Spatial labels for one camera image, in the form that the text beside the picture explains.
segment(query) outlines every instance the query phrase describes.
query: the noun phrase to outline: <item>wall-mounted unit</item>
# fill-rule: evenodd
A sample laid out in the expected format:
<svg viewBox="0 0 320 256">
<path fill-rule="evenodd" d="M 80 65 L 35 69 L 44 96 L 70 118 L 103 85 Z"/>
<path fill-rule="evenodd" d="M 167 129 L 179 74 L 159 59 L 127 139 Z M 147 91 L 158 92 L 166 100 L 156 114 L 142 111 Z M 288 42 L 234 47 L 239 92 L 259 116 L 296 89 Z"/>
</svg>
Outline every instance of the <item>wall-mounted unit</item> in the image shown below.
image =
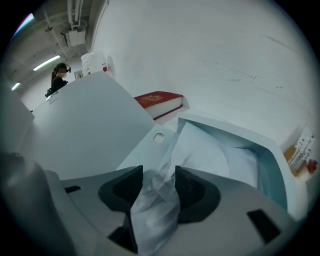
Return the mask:
<svg viewBox="0 0 320 256">
<path fill-rule="evenodd" d="M 86 29 L 82 31 L 70 30 L 64 34 L 64 39 L 67 46 L 78 46 L 86 42 Z"/>
</svg>

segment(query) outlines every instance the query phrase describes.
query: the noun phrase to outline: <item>headphones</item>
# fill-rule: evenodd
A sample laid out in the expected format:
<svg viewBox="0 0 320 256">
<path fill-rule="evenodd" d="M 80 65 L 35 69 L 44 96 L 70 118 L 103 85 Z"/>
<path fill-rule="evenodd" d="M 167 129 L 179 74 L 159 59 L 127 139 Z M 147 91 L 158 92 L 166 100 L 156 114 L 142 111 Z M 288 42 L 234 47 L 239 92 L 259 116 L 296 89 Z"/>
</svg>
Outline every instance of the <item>headphones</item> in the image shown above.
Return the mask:
<svg viewBox="0 0 320 256">
<path fill-rule="evenodd" d="M 69 72 L 69 73 L 71 73 L 71 67 L 70 67 L 68 64 L 66 64 L 66 63 L 64 63 L 64 64 L 69 67 L 69 69 L 67 69 L 66 71 Z"/>
<path fill-rule="evenodd" d="M 66 64 L 66 63 L 61 63 L 61 64 L 65 64 L 66 66 L 68 66 L 68 67 L 69 67 L 69 69 L 67 68 L 66 72 L 71 73 L 71 67 L 70 67 L 68 64 Z"/>
</svg>

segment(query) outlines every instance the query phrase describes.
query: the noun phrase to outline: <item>ceiling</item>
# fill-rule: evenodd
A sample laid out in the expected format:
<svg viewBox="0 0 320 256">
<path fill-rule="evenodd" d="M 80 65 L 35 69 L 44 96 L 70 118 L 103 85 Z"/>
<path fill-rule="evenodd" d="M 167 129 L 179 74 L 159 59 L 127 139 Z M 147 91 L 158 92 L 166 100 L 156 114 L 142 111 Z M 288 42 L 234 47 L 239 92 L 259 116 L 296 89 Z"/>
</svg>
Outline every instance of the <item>ceiling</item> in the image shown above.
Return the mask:
<svg viewBox="0 0 320 256">
<path fill-rule="evenodd" d="M 89 21 L 93 1 L 83 0 L 81 20 L 86 23 Z M 75 2 L 73 0 L 72 16 L 75 11 Z M 49 26 L 45 12 L 51 27 L 53 27 L 52 31 L 45 31 Z M 34 20 L 12 38 L 1 63 L 2 71 L 7 80 L 12 83 L 12 86 L 20 82 L 20 89 L 39 73 L 49 68 L 52 69 L 57 64 L 48 64 L 38 71 L 33 70 L 48 59 L 60 55 L 60 61 L 71 60 L 86 53 L 85 44 L 67 46 L 64 36 L 61 34 L 71 28 L 68 22 L 67 0 L 48 0 L 33 13 L 33 16 Z M 80 24 L 85 29 L 86 24 L 83 21 Z"/>
</svg>

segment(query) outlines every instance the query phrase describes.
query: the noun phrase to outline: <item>pipe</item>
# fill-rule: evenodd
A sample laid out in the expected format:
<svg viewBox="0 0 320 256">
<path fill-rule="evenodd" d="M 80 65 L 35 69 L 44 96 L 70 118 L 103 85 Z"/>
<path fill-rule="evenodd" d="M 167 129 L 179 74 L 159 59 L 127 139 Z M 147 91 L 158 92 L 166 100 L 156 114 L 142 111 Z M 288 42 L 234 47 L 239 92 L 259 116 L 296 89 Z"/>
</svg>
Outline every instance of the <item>pipe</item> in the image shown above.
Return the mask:
<svg viewBox="0 0 320 256">
<path fill-rule="evenodd" d="M 99 14 L 99 16 L 98 16 L 98 18 L 97 18 L 97 20 L 96 20 L 96 26 L 93 27 L 92 40 L 91 40 L 91 42 L 90 42 L 90 49 L 88 49 L 89 52 L 92 52 L 92 50 L 93 50 L 93 45 L 95 44 L 95 41 L 96 41 L 96 35 L 97 35 L 98 27 L 99 27 L 101 18 L 102 18 L 102 16 L 103 16 L 104 13 L 105 13 L 106 8 L 107 8 L 107 4 L 104 3 L 103 6 L 102 6 L 102 8 L 101 8 L 101 12 L 100 12 L 100 14 Z"/>
<path fill-rule="evenodd" d="M 50 26 L 50 21 L 49 21 L 49 18 L 48 18 L 48 15 L 47 15 L 47 12 L 46 12 L 45 8 L 43 8 L 43 12 L 44 12 L 44 16 L 45 16 L 46 22 L 48 22 L 48 25 Z M 61 51 L 62 51 L 62 52 L 63 52 L 63 54 L 65 55 L 66 59 L 68 59 L 68 55 L 66 54 L 65 50 L 62 48 L 62 46 L 61 46 L 61 44 L 60 44 L 60 42 L 59 42 L 59 40 L 58 40 L 58 38 L 57 38 L 57 36 L 56 36 L 56 34 L 55 34 L 54 30 L 52 29 L 52 30 L 51 30 L 51 32 L 52 32 L 52 34 L 53 34 L 53 36 L 54 36 L 54 38 L 55 38 L 56 42 L 57 42 L 57 43 L 58 43 L 58 45 L 60 46 Z"/>
<path fill-rule="evenodd" d="M 81 12 L 82 12 L 82 5 L 84 3 L 84 0 L 81 0 L 81 3 L 80 3 L 80 11 L 79 11 L 79 20 L 81 20 Z"/>
<path fill-rule="evenodd" d="M 75 22 L 77 22 L 79 20 L 80 1 L 81 0 L 75 0 L 75 11 L 74 11 L 74 21 Z"/>
<path fill-rule="evenodd" d="M 72 0 L 68 0 L 67 2 L 67 11 L 68 11 L 68 21 L 69 23 L 71 24 L 72 26 L 72 9 L 73 9 L 73 3 L 72 3 Z"/>
</svg>

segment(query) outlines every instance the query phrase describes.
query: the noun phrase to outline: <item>dark hair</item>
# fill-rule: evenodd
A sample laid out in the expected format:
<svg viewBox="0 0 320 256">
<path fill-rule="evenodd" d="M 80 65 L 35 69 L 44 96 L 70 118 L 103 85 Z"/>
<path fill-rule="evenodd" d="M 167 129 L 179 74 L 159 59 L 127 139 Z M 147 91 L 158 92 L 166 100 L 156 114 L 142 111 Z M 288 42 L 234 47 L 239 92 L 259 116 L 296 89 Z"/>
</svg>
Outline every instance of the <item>dark hair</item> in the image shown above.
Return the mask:
<svg viewBox="0 0 320 256">
<path fill-rule="evenodd" d="M 56 74 L 58 73 L 59 69 L 67 70 L 67 65 L 64 63 L 59 63 L 58 65 L 55 66 L 55 68 L 53 69 L 53 71 L 51 73 L 51 83 L 55 79 Z"/>
</svg>

